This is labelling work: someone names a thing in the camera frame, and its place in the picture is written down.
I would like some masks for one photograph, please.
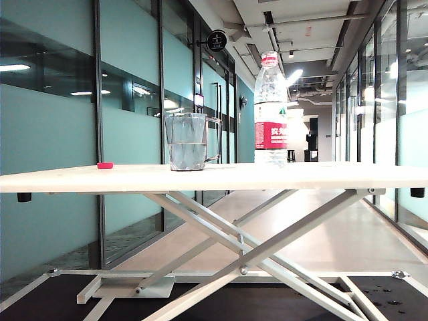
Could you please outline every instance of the black mat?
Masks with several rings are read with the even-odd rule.
[[[387,276],[350,279],[388,320],[428,321],[428,298],[406,281]]]
[[[76,295],[93,278],[84,275],[50,278],[0,313],[0,320],[83,320],[99,299],[92,298],[87,304],[79,305]],[[350,279],[390,321],[428,321],[428,299],[407,282],[391,277]],[[194,285],[175,284],[168,299],[116,299],[101,320],[140,321]],[[340,318],[283,284],[228,284],[174,320],[331,321]]]
[[[169,299],[116,299],[101,321],[141,321],[195,284],[175,284]],[[183,312],[179,321],[337,321],[331,314],[281,284],[229,284]]]
[[[47,279],[0,313],[1,321],[82,321],[98,303],[76,304],[76,296],[95,276],[62,275]]]

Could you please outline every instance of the ceiling light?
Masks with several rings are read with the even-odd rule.
[[[110,94],[108,90],[101,90],[101,94]],[[92,95],[92,92],[70,92],[70,95],[72,96],[89,96]]]
[[[297,69],[286,81],[286,86],[290,87],[292,84],[294,84],[297,79],[300,78],[300,76],[303,74],[303,69]]]
[[[26,70],[29,69],[27,65],[3,65],[0,66],[0,72],[14,72],[16,70]]]
[[[140,95],[150,95],[150,92],[148,90],[145,90],[143,87],[140,87],[136,84],[132,85],[132,89]]]

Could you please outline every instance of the bottle cap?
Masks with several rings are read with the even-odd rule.
[[[261,55],[261,64],[263,66],[274,66],[278,64],[278,54],[276,51],[263,52]]]

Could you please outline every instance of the white metal bar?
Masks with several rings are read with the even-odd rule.
[[[103,313],[107,310],[109,305],[113,302],[114,298],[102,298],[96,306],[89,312],[83,321],[98,321]]]
[[[378,308],[361,292],[361,290],[348,278],[341,276],[339,282],[343,283],[354,295],[352,299],[372,321],[388,321]]]
[[[86,304],[92,295],[102,284],[102,274],[98,274],[85,288],[77,295],[77,304]]]
[[[236,226],[246,224],[248,221],[254,219],[255,217],[257,217],[258,215],[260,215],[264,211],[267,211],[269,208],[271,208],[274,205],[278,204],[279,202],[283,201],[285,198],[289,197],[291,194],[295,193],[296,191],[297,190],[284,190],[284,191],[276,194],[274,197],[267,200],[263,204],[259,205],[254,210],[250,211],[249,213],[245,214],[243,217],[236,220],[234,223],[236,224]],[[155,283],[157,280],[161,279],[163,276],[165,276],[165,275],[171,273],[173,270],[179,268],[185,262],[189,261],[190,259],[193,259],[196,255],[205,251],[206,249],[208,249],[209,247],[211,247],[215,243],[216,243],[216,241],[214,239],[211,239],[211,240],[207,239],[207,240],[203,241],[202,243],[196,245],[194,248],[190,249],[188,252],[183,254],[181,257],[178,257],[177,259],[175,259],[174,261],[172,261],[168,265],[162,267],[162,269],[160,269],[159,271],[156,271],[155,273],[153,273],[153,275],[150,276],[149,278],[146,278],[143,281],[141,281],[141,283],[139,283],[138,287],[135,289],[136,293],[139,293],[143,288],[150,286],[151,284]]]
[[[149,316],[144,320],[145,321],[170,320],[174,316],[177,316],[178,314],[185,311],[190,306],[194,305],[195,302],[201,301],[203,298],[205,298],[209,294],[212,294],[213,292],[215,292],[216,290],[224,286],[222,282],[218,282],[217,280],[224,280],[224,278],[227,278],[228,280],[230,279],[234,280],[236,275],[236,269],[238,269],[239,266],[243,266],[245,263],[257,264],[260,268],[262,268],[263,270],[265,270],[275,278],[279,279],[280,281],[287,284],[291,288],[295,289],[299,293],[305,295],[307,298],[315,301],[316,303],[318,303],[325,309],[331,311],[335,315],[341,317],[343,320],[347,320],[347,321],[363,320],[362,318],[350,312],[340,304],[337,304],[335,301],[326,297],[324,294],[321,294],[320,292],[311,288],[309,285],[298,280],[297,278],[292,276],[289,272],[285,271],[283,267],[277,265],[276,263],[267,261],[267,260],[264,260],[261,263],[259,262],[263,260],[265,257],[268,257],[270,255],[269,251],[272,251],[272,252],[278,251],[277,249],[278,246],[281,245],[281,247],[279,248],[282,248],[283,246],[295,240],[297,237],[301,236],[305,232],[321,224],[324,219],[329,218],[333,214],[344,209],[350,203],[354,203],[355,201],[361,199],[365,195],[366,193],[357,193],[355,190],[344,192],[343,194],[337,196],[335,199],[331,200],[327,204],[321,206],[318,210],[315,210],[314,212],[309,214],[308,217],[310,219],[305,219],[305,218],[301,219],[300,221],[293,224],[291,227],[280,232],[279,234],[275,235],[271,239],[267,240],[265,243],[261,244],[259,247],[253,249],[249,253],[237,259],[236,261],[231,263],[229,266],[222,269],[220,272],[217,272],[213,276],[214,282],[201,284],[201,287],[205,289],[203,291],[204,295],[201,295],[198,292],[195,295],[195,292],[191,290],[190,292],[188,292],[188,294],[183,295],[184,298],[180,300],[179,303],[177,303],[176,301],[171,302],[170,304],[166,305],[164,308],[158,310],[153,315]],[[224,232],[212,226],[212,224],[204,221],[202,218],[196,216],[192,212],[182,208],[179,204],[168,199],[167,197],[162,195],[151,195],[151,194],[147,194],[146,196],[149,199],[152,199],[153,201],[158,203],[160,206],[171,211],[175,215],[188,221],[190,224],[196,225],[199,229],[202,229],[206,234],[216,238],[220,243],[222,243],[224,246],[228,248],[231,248],[233,251],[236,250],[235,248],[237,246],[239,249],[246,248],[244,245],[240,244],[239,242],[236,242],[236,240],[224,234]],[[171,314],[170,309],[173,309],[175,313]]]
[[[3,301],[0,304],[0,311],[6,310],[8,307],[10,307],[12,304],[14,304],[16,301],[36,289],[40,284],[45,282],[47,279],[49,279],[49,276],[47,274],[43,274],[42,276],[39,276],[37,279],[32,281],[32,283],[26,285],[20,291],[16,292],[14,295],[8,297],[5,301]]]
[[[405,280],[408,284],[413,286],[416,290],[421,292],[424,296],[428,298],[428,288],[421,283],[419,283],[417,280],[412,278],[411,276],[405,277],[403,280]]]
[[[196,245],[177,259],[173,260],[171,263],[165,265],[155,273],[153,273],[150,277],[144,279],[141,281],[136,288],[136,292],[141,292],[142,289],[147,288],[148,286],[151,286],[152,284],[159,281],[161,278],[166,276],[167,274],[171,273],[175,269],[182,266],[184,263],[189,261],[190,259],[193,259],[196,255],[204,252],[206,249],[211,247],[212,245],[216,244],[217,241],[215,241],[212,238],[206,239],[205,241],[202,241],[200,244]]]
[[[245,214],[243,217],[240,217],[239,219],[236,219],[235,221],[233,221],[233,224],[235,224],[236,226],[245,225],[254,217],[257,217],[258,215],[267,211],[271,207],[274,207],[275,205],[282,202],[284,199],[286,199],[290,195],[293,195],[295,192],[297,192],[297,189],[286,189],[282,192],[279,192],[277,195],[273,196],[272,198],[268,199],[266,202],[263,202],[261,205],[257,206],[255,209]]]
[[[174,197],[176,200],[180,201],[183,205],[187,206],[188,208],[194,210],[196,213],[198,213],[201,217],[204,219],[209,220],[210,222],[218,225],[220,228],[222,228],[224,231],[236,235],[237,237],[241,236],[245,238],[245,242],[250,245],[251,247],[257,247],[261,244],[260,241],[258,241],[256,238],[252,237],[250,234],[246,233],[245,231],[237,228],[233,224],[230,224],[227,220],[219,216],[218,214],[212,212],[212,210],[202,206],[198,202],[194,201],[193,199],[189,198],[185,194],[181,192],[171,192],[170,195]],[[316,275],[310,273],[308,270],[304,269],[302,266],[294,263],[293,261],[287,260],[283,257],[280,257],[278,255],[271,255],[270,258],[274,260],[276,263],[284,266],[286,269],[290,270],[291,272],[297,274],[298,276],[302,277],[304,280],[310,282],[317,288],[323,290],[327,294],[330,294],[333,298],[339,300],[340,302],[344,304],[352,304],[352,300],[343,294],[341,291],[336,289],[334,286],[331,286],[327,282],[321,280]]]

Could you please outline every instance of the table top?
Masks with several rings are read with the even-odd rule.
[[[363,163],[207,164],[174,172],[169,165],[71,167],[0,176],[1,193],[132,193],[257,189],[365,189],[428,187],[428,167]]]

